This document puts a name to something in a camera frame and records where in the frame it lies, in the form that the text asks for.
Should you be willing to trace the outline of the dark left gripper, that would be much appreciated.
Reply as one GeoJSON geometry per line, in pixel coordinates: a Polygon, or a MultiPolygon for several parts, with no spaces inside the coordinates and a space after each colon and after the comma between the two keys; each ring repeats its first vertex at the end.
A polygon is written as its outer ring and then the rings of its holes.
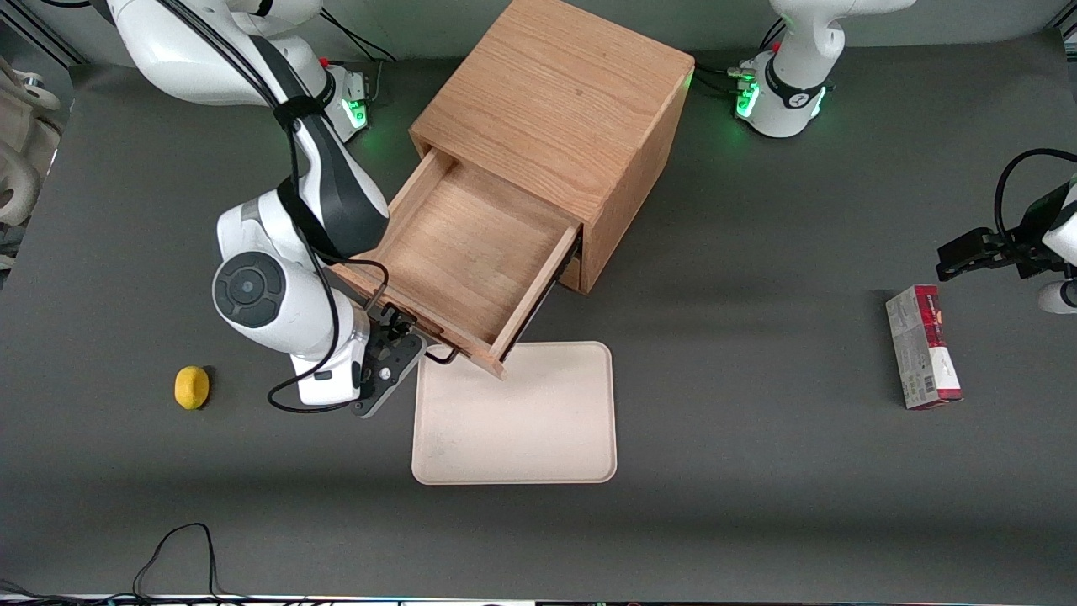
{"type": "Polygon", "coordinates": [[[1069,185],[1060,185],[1031,205],[1016,227],[1008,231],[1021,253],[1009,256],[1006,244],[996,231],[977,227],[952,239],[937,249],[937,277],[942,283],[961,274],[980,269],[1006,268],[1016,265],[1019,279],[1031,279],[1043,273],[1064,273],[1067,264],[1053,250],[1043,244],[1043,235],[1053,226],[1063,203],[1069,195],[1069,185]]]}

